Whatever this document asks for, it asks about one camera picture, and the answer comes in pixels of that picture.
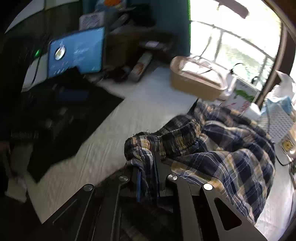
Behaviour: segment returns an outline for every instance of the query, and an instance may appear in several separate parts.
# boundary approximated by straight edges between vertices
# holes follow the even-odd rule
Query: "plaid fabric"
[[[153,153],[191,183],[212,184],[255,224],[275,175],[274,145],[256,122],[238,111],[197,102],[153,134],[127,139],[128,165],[142,173],[145,196],[153,192]]]

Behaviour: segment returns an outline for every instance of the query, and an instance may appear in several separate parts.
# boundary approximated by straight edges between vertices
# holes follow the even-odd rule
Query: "black cloth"
[[[35,181],[51,165],[75,155],[122,100],[84,79],[77,68],[23,92],[12,129],[38,130],[28,165]]]

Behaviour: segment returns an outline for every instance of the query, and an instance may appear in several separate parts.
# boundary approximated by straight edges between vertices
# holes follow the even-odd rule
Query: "triangular cutout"
[[[229,209],[229,207],[227,207],[227,205],[220,198],[215,198],[214,202],[225,230],[228,231],[242,224],[242,221]]]

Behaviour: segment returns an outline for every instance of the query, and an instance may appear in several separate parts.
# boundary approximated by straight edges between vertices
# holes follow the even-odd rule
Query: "orange object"
[[[116,5],[118,5],[118,4],[120,4],[121,3],[121,0],[105,0],[104,1],[104,5],[105,6],[116,6]]]

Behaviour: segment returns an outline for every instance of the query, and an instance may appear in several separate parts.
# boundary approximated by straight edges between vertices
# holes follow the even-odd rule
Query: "black mat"
[[[87,100],[78,100],[76,102],[57,101],[57,96],[64,89],[87,91]],[[63,75],[33,87],[24,95],[22,99],[26,101],[30,99],[30,103],[33,104],[30,104],[29,110],[21,107],[23,115],[26,116],[26,118],[21,118],[22,125],[24,119],[26,119],[27,126],[30,123],[37,123],[36,120],[38,119],[44,120],[48,118],[48,115],[51,119],[54,119],[55,117],[52,117],[53,113],[56,115],[57,110],[62,107],[68,109],[68,113],[70,113],[69,119],[71,119],[70,124],[57,128],[58,131],[55,132],[58,134],[54,139],[52,139],[53,131],[51,131],[47,135],[41,133],[39,140],[35,142],[28,171],[37,182],[51,165],[74,156],[81,144],[123,101],[123,99],[111,95],[103,88],[94,86],[83,79],[83,76],[80,75],[76,68],[67,70]]]

